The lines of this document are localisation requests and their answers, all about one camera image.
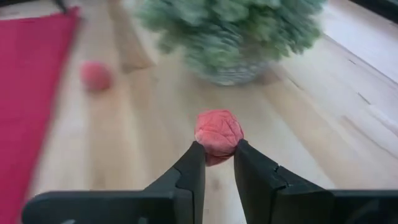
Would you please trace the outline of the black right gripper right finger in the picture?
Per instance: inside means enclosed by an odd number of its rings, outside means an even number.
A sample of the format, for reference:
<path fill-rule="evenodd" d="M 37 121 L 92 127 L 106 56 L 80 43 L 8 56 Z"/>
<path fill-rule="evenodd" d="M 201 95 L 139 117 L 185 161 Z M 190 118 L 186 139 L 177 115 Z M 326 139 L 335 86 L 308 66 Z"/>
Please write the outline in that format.
<path fill-rule="evenodd" d="M 243 139 L 234 174 L 247 223 L 397 224 L 396 190 L 327 190 Z"/>

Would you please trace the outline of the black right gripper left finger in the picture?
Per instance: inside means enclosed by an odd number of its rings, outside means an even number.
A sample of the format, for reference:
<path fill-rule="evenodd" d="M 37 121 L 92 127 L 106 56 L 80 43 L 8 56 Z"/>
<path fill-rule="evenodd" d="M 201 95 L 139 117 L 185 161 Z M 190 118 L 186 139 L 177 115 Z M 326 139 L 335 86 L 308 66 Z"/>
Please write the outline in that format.
<path fill-rule="evenodd" d="M 53 191 L 36 195 L 22 210 L 23 224 L 201 223 L 205 152 L 196 141 L 143 190 Z"/>

